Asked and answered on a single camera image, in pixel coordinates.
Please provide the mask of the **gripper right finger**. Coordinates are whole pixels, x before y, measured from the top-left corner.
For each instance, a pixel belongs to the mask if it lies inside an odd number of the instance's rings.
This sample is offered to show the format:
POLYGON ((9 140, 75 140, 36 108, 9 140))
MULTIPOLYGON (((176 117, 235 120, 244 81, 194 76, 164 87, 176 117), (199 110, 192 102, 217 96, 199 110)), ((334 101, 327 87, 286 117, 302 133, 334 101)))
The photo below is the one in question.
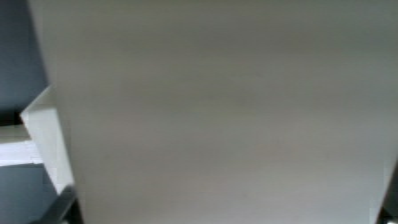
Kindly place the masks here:
POLYGON ((384 165, 373 200, 373 224, 398 224, 398 160, 393 160, 391 163, 384 165))

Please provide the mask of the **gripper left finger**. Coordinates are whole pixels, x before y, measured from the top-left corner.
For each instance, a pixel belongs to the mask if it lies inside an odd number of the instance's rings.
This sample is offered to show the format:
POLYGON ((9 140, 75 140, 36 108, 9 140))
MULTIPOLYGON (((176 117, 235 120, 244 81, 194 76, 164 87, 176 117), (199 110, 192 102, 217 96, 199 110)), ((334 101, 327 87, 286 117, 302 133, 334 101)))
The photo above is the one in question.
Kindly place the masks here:
POLYGON ((41 218, 29 224, 80 224, 78 197, 71 185, 64 187, 41 218))

